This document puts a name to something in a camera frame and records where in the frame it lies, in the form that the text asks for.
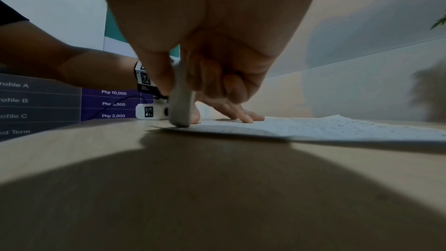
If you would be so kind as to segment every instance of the hand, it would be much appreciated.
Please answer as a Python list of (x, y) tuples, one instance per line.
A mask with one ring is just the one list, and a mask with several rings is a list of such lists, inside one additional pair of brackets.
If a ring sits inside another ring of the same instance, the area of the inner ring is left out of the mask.
[(149, 77), (168, 95), (180, 44), (191, 89), (238, 105), (259, 89), (312, 0), (107, 0)]
[[(202, 93), (197, 93), (196, 101), (203, 102), (204, 104), (213, 107), (215, 110), (232, 120), (240, 119), (243, 123), (253, 123), (254, 121), (265, 120), (265, 116), (244, 110), (241, 105), (234, 105), (231, 102), (223, 101), (222, 99), (208, 99)], [(191, 123), (198, 124), (200, 122), (200, 118), (200, 112), (197, 106), (194, 104)]]

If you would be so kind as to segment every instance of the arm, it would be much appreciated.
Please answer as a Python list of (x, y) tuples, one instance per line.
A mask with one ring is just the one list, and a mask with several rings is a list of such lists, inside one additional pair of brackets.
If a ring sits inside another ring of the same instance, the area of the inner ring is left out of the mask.
[(137, 60), (67, 45), (28, 21), (0, 26), (0, 63), (23, 75), (93, 89), (133, 89)]

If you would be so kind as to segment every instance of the person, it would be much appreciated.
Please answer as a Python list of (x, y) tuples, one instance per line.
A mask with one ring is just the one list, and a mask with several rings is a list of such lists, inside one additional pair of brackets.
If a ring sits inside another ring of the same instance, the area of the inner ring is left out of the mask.
[[(0, 63), (19, 74), (91, 89), (127, 90), (137, 87), (133, 72), (137, 60), (65, 44), (0, 0)], [(197, 93), (196, 100), (230, 119), (247, 123), (265, 119), (240, 105), (212, 100), (202, 93)], [(196, 105), (191, 119), (193, 124), (200, 121)]]
[(259, 89), (312, 0), (107, 0), (118, 27), (161, 93), (181, 47), (189, 87), (240, 104)]

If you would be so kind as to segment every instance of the forearm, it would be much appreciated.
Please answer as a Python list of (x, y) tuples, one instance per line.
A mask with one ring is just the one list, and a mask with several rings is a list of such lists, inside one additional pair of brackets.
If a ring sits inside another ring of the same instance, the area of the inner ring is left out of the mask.
[(137, 87), (133, 68), (138, 59), (100, 50), (68, 46), (60, 80), (73, 86), (125, 90)]

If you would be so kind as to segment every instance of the table surface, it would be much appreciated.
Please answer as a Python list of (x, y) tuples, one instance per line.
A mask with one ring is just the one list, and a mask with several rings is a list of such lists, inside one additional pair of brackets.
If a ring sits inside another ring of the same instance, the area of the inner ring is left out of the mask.
[(0, 211), (8, 211), (0, 250), (446, 243), (445, 145), (323, 145), (166, 127), (91, 120), (0, 143)]

